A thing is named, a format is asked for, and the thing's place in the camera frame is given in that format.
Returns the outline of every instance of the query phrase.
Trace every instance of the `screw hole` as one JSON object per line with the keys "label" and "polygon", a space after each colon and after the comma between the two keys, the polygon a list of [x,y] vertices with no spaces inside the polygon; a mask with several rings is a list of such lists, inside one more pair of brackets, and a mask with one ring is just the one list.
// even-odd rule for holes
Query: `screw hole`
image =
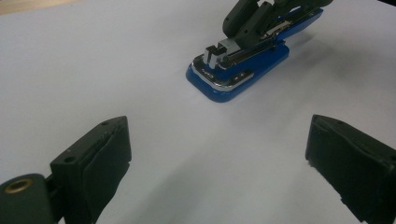
{"label": "screw hole", "polygon": [[76,157],[67,157],[66,159],[64,159],[64,162],[70,163],[70,162],[75,161],[75,160],[76,160]]}
{"label": "screw hole", "polygon": [[5,192],[8,194],[18,193],[28,189],[32,184],[33,179],[30,178],[17,180],[8,185],[5,189]]}

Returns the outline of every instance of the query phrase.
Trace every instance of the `stapler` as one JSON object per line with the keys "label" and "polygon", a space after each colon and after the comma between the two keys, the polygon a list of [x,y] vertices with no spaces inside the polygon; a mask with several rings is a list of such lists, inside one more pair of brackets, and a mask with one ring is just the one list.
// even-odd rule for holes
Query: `stapler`
{"label": "stapler", "polygon": [[227,36],[190,64],[186,77],[215,102],[227,102],[289,55],[287,37],[317,20],[332,0],[239,0],[222,26]]}

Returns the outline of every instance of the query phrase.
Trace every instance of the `wooden surface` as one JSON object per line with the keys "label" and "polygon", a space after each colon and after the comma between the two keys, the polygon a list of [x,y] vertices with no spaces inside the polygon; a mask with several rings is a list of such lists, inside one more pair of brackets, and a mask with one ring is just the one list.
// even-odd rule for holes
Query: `wooden surface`
{"label": "wooden surface", "polygon": [[54,7],[75,1],[76,0],[0,0],[0,15],[43,7]]}

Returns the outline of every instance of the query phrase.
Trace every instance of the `white table surface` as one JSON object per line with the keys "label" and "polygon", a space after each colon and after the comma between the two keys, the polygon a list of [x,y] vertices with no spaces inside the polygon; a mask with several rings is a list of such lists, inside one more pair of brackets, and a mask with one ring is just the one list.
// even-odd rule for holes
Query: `white table surface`
{"label": "white table surface", "polygon": [[396,148],[396,7],[335,0],[229,103],[185,78],[236,0],[105,1],[0,17],[0,182],[129,119],[133,161],[98,223],[359,223],[304,159],[313,114]]}

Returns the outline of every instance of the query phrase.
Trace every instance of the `stapler base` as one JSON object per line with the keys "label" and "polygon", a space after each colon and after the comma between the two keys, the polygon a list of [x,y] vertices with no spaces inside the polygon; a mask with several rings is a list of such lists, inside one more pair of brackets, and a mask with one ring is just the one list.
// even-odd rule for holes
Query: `stapler base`
{"label": "stapler base", "polygon": [[203,63],[203,55],[190,64],[186,77],[212,101],[224,103],[247,89],[272,68],[289,56],[289,48],[280,41],[272,48],[260,52],[227,69],[212,69]]}

